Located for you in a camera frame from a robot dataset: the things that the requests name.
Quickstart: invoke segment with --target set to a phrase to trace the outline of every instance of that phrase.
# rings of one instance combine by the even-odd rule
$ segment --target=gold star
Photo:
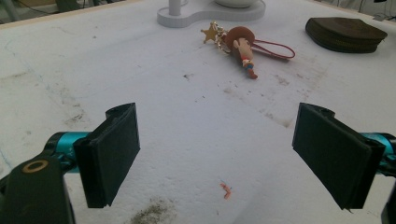
[[[214,22],[210,22],[210,27],[208,30],[201,30],[202,33],[206,35],[206,38],[204,40],[204,44],[208,40],[213,40],[216,42],[216,35],[218,34],[218,31],[215,29],[216,24]]]

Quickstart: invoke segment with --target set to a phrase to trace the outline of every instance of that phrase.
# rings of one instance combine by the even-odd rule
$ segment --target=keychain
[[[227,54],[232,54],[239,64],[247,71],[248,75],[252,79],[256,79],[258,76],[254,73],[253,67],[253,50],[258,49],[263,52],[269,53],[270,55],[276,56],[282,59],[290,59],[295,56],[294,50],[291,48],[272,42],[267,42],[263,40],[256,39],[253,32],[251,32],[245,26],[237,26],[233,29],[226,31],[224,28],[219,27],[215,21],[210,22],[210,27],[208,30],[201,30],[206,37],[204,44],[208,40],[213,40],[217,47]],[[256,43],[269,44],[285,48],[290,51],[291,55],[282,55],[279,53],[274,53]]]

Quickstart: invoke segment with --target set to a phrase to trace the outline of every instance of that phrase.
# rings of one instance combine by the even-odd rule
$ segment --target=brown leather pouch
[[[308,35],[320,46],[345,53],[371,53],[387,33],[359,19],[311,18],[305,26]]]

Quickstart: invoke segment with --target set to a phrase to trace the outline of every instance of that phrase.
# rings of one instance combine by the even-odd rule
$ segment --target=smudge
[[[229,87],[227,87],[226,89],[223,90],[225,93],[231,94],[233,93],[233,90]]]
[[[186,74],[183,77],[186,78],[188,81],[194,76],[194,74]]]
[[[14,78],[20,78],[20,77],[24,77],[28,74],[28,72],[22,72],[22,73],[18,73],[18,74],[14,74],[11,75],[9,77],[2,77],[0,78],[0,80],[7,80],[7,79],[14,79]]]
[[[274,116],[271,113],[266,113],[265,117],[267,117],[268,119],[273,120],[275,123],[282,125],[285,128],[289,128],[289,126],[291,125],[291,122],[293,121],[293,119],[281,119],[281,118],[277,118],[276,116]]]
[[[280,85],[282,85],[282,86],[289,86],[290,83],[289,83],[285,78],[280,77],[279,75],[275,75],[275,77],[276,77],[276,79],[277,79],[277,82],[278,82]]]
[[[175,222],[177,212],[172,201],[161,198],[150,199],[149,206],[137,213],[131,224],[171,224]]]
[[[83,117],[85,112],[82,110],[81,114],[75,115],[73,118],[68,119],[64,122],[65,125],[72,127],[74,124],[78,123]]]

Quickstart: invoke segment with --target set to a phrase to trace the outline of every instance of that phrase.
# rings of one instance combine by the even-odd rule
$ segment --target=brown hair
[[[235,50],[233,47],[233,41],[236,40],[239,43],[239,38],[245,38],[250,43],[250,45],[252,45],[255,40],[255,36],[253,32],[251,32],[245,26],[234,27],[225,36],[224,42],[227,48],[231,51],[231,54],[235,57],[235,59],[241,63],[241,54],[239,53],[239,50]]]

